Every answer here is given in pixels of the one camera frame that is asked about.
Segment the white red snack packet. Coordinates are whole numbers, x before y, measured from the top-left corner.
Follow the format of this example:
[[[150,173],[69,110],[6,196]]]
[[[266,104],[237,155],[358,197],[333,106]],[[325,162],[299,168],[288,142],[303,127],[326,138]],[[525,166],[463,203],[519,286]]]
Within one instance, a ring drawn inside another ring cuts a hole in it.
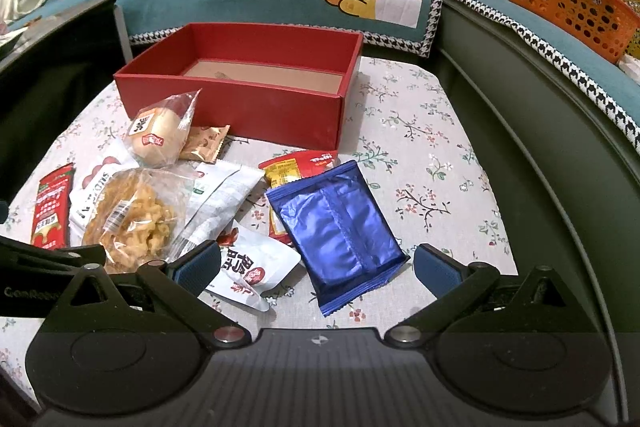
[[[276,288],[300,262],[292,247],[232,221],[218,236],[221,264],[206,291],[259,312],[270,304],[262,297]]]

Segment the blue foil snack packet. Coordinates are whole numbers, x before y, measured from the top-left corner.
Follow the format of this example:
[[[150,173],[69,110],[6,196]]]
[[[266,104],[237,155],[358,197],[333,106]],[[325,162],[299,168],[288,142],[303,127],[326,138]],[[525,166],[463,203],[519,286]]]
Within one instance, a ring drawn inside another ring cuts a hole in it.
[[[270,188],[267,198],[326,317],[387,284],[408,261],[356,161]]]

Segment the teal lion sofa cover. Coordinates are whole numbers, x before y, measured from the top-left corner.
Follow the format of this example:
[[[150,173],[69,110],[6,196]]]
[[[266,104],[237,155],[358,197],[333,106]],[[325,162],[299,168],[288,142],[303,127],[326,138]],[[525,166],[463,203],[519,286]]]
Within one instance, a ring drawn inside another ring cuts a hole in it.
[[[20,28],[37,17],[58,14],[89,0],[47,0],[10,24]],[[349,15],[333,0],[117,0],[134,44],[160,40],[188,23],[232,22],[317,26],[360,31],[374,46],[427,56],[442,24],[447,1],[514,31],[515,40],[535,50],[573,83],[623,132],[639,143],[639,87],[559,27],[509,0],[390,0],[409,15],[408,24]]]

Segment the red tomato sauce packet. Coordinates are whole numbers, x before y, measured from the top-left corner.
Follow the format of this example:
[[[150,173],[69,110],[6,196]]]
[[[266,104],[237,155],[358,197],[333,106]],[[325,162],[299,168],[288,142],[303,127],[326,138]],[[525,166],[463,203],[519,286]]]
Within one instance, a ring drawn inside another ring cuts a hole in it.
[[[69,162],[40,180],[32,219],[32,246],[48,251],[67,246],[74,171],[74,164]]]

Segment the small gold candy packet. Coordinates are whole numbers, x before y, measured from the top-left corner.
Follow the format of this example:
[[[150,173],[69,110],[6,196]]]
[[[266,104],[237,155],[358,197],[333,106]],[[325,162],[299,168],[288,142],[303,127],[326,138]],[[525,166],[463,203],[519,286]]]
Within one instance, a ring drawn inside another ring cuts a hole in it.
[[[230,127],[192,127],[179,158],[215,164]]]

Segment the clear bag fried snack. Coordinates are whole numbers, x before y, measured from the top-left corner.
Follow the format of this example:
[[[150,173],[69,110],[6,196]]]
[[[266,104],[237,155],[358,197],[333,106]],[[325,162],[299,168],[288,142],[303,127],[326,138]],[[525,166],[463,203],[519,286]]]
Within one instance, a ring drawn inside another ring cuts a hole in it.
[[[168,256],[186,222],[194,178],[183,170],[134,168],[104,186],[82,243],[100,245],[110,274],[132,273]]]

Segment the clear round bun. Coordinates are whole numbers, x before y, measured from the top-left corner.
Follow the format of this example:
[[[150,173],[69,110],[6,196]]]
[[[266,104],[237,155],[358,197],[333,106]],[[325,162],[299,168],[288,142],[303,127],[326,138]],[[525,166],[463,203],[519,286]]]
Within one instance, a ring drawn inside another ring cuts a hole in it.
[[[166,167],[179,158],[199,95],[200,90],[175,94],[139,110],[124,136],[124,144],[140,165]]]

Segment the floral tablecloth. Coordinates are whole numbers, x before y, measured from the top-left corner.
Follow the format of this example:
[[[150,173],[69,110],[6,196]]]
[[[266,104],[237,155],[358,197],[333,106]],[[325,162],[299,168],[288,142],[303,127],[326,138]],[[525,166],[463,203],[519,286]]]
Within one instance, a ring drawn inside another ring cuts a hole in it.
[[[508,233],[486,172],[478,161],[439,79],[419,66],[363,57],[349,95],[338,157],[357,161],[402,251],[430,243],[467,265],[482,260],[515,274]],[[39,180],[55,168],[85,161],[86,153],[122,145],[129,124],[115,81],[104,88],[52,143],[11,202],[1,235],[29,242]],[[228,138],[222,159],[257,167],[295,147]],[[250,330],[263,327],[342,329],[390,326],[435,300],[413,274],[412,260],[386,285],[352,300],[328,317],[316,303],[303,265],[266,296],[258,312],[204,291],[204,303]],[[38,319],[1,317],[1,366],[29,398],[26,348]]]

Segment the dark side table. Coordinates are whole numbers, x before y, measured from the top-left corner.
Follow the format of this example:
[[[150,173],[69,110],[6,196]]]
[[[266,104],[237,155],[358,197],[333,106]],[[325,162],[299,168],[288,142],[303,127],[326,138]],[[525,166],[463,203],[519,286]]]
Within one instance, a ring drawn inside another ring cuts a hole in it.
[[[30,24],[1,61],[1,205],[53,140],[131,61],[117,0],[91,0]]]

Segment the orange plastic basket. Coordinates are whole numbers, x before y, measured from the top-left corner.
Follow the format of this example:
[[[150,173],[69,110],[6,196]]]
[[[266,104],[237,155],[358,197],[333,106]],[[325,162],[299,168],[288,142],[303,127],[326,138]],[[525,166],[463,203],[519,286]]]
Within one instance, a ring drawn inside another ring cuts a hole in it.
[[[624,0],[510,0],[562,28],[616,64],[639,27]]]

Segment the white sausage snack packet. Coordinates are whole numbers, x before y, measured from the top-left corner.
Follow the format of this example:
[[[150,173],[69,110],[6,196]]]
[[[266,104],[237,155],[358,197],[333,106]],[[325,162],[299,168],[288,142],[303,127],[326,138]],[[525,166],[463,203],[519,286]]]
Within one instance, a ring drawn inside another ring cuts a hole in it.
[[[100,193],[114,174],[136,168],[127,153],[101,153],[93,162],[77,167],[78,179],[70,193],[70,243],[77,246],[88,225]],[[172,241],[168,258],[176,260],[199,243],[221,232],[262,179],[262,170],[218,160],[215,164],[178,161],[170,170],[192,180],[184,225]]]

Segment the green sofa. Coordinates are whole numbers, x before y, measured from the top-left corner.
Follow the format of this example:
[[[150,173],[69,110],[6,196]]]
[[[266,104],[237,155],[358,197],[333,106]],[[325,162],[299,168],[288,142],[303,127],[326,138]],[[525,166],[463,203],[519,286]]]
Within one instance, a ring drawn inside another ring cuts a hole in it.
[[[548,262],[615,333],[626,408],[639,416],[639,143],[632,145],[514,31],[447,1],[429,67],[469,132],[506,219],[516,264]]]

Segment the red yellow Trolli candy bag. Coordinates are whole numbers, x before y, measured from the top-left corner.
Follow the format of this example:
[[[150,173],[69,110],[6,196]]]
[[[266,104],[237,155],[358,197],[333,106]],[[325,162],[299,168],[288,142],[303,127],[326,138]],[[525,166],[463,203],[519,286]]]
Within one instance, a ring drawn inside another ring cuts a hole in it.
[[[317,176],[337,165],[336,150],[299,150],[258,165],[270,188]]]

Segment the red cardboard box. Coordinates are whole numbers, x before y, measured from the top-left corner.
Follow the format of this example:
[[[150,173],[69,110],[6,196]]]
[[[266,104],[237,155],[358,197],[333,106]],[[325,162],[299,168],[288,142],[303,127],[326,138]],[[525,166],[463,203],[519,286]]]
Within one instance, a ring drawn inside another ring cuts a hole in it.
[[[359,31],[296,25],[192,23],[119,69],[129,116],[198,92],[193,122],[277,144],[335,150],[357,76]]]

